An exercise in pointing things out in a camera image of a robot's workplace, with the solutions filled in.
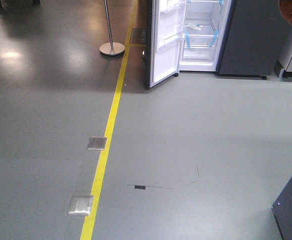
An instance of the door shelf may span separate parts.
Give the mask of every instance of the door shelf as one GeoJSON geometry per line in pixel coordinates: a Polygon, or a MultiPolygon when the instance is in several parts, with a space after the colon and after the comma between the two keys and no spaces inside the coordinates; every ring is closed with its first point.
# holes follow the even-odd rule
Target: door shelf
{"type": "Polygon", "coordinates": [[[182,40],[182,35],[183,35],[183,33],[179,32],[178,34],[175,34],[175,35],[173,35],[171,37],[159,39],[159,43],[158,43],[158,48],[157,49],[158,50],[164,49],[167,46],[174,45],[177,42],[180,42],[182,40]]]}
{"type": "Polygon", "coordinates": [[[162,13],[172,12],[182,6],[187,5],[190,0],[162,0],[160,2],[160,11],[162,13]]]}
{"type": "Polygon", "coordinates": [[[212,61],[214,57],[214,47],[201,46],[197,48],[184,48],[183,58],[184,62],[197,62],[199,60],[212,61]]]}

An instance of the stanchion post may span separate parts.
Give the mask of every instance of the stanchion post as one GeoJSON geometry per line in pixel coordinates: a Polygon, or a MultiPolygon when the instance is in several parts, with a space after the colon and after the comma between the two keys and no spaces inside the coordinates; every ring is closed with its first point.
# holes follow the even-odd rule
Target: stanchion post
{"type": "Polygon", "coordinates": [[[102,44],[100,46],[99,50],[104,55],[116,56],[116,55],[119,55],[125,51],[125,46],[123,46],[121,43],[113,42],[113,40],[112,40],[112,33],[111,33],[111,25],[110,25],[110,17],[109,17],[107,0],[105,0],[105,10],[106,10],[106,16],[107,16],[107,24],[108,24],[108,32],[109,32],[110,42],[102,44]]]}

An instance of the refrigerator shelf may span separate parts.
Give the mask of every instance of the refrigerator shelf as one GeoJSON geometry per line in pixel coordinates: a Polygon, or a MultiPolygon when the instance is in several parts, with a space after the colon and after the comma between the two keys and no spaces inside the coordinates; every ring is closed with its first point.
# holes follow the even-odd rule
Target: refrigerator shelf
{"type": "Polygon", "coordinates": [[[184,48],[184,62],[196,62],[198,60],[212,61],[214,57],[214,47],[201,46],[197,48],[184,48]]]}
{"type": "Polygon", "coordinates": [[[169,13],[190,3],[190,0],[161,0],[160,12],[169,13]]]}
{"type": "Polygon", "coordinates": [[[185,32],[194,36],[214,37],[216,28],[210,21],[189,20],[185,21],[185,32]]]}
{"type": "Polygon", "coordinates": [[[186,49],[195,49],[201,47],[215,47],[214,37],[202,37],[196,35],[186,35],[185,46],[186,49]]]}
{"type": "Polygon", "coordinates": [[[223,1],[220,0],[190,0],[191,3],[219,3],[223,4],[223,1]]]}

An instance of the gray floor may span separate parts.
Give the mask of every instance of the gray floor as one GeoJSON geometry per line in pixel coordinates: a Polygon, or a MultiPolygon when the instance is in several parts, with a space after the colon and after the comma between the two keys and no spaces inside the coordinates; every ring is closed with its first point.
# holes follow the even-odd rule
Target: gray floor
{"type": "Polygon", "coordinates": [[[181,73],[142,94],[139,52],[93,239],[280,240],[271,205],[292,175],[292,83],[181,73]]]}
{"type": "MultiPolygon", "coordinates": [[[[121,57],[108,39],[103,0],[3,1],[0,11],[0,240],[79,239],[72,195],[89,195],[121,57]]],[[[109,1],[124,42],[133,1],[109,1]]]]}
{"type": "MultiPolygon", "coordinates": [[[[132,2],[108,0],[118,42],[132,2]]],[[[103,1],[4,7],[0,240],[79,239],[83,218],[67,210],[90,193],[99,153],[86,147],[104,134],[121,64],[98,51],[103,1]]],[[[292,175],[292,82],[181,73],[146,91],[141,51],[130,50],[93,239],[280,240],[271,204],[292,175]]]]}

